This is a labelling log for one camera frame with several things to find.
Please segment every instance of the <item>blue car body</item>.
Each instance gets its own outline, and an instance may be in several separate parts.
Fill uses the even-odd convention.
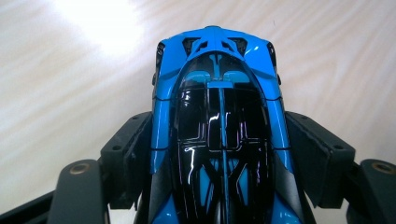
[[[135,222],[303,223],[273,45],[209,26],[161,41],[156,60]]]

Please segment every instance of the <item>toy car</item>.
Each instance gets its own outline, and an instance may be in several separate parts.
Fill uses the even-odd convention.
[[[150,172],[169,183],[141,223],[304,221],[279,80],[273,45],[253,35],[208,26],[161,41]]]
[[[54,192],[2,223],[315,223],[314,206],[348,223],[395,223],[396,166],[353,162],[355,149],[312,119],[285,112],[273,45],[208,26],[160,42],[152,112],[131,117],[99,161],[77,161]]]

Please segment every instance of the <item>wood grain surface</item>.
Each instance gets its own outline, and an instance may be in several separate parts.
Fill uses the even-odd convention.
[[[0,213],[97,159],[151,108],[157,43],[216,24],[270,40],[285,107],[396,163],[396,1],[0,2]],[[346,223],[315,209],[318,223]],[[133,213],[112,212],[113,223]]]

